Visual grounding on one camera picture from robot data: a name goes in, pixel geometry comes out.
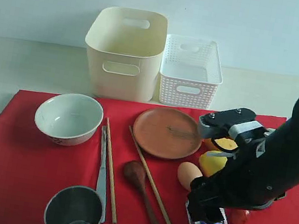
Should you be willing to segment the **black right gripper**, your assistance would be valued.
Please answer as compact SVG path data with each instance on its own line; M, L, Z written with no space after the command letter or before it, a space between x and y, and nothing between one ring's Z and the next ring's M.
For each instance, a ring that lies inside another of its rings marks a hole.
M289 189L297 138L271 133L229 153L224 168L211 177L191 183L187 211L200 221L206 213L212 223L221 221L220 208L264 209Z

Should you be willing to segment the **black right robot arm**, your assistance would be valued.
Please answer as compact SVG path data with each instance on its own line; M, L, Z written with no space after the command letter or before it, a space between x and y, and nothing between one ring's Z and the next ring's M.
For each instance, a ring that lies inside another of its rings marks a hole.
M216 223L222 209L262 210L299 184L299 98L292 115L268 130L247 108L202 115L198 132L215 142L230 137L237 147L223 150L226 165L191 184L187 211L193 221Z

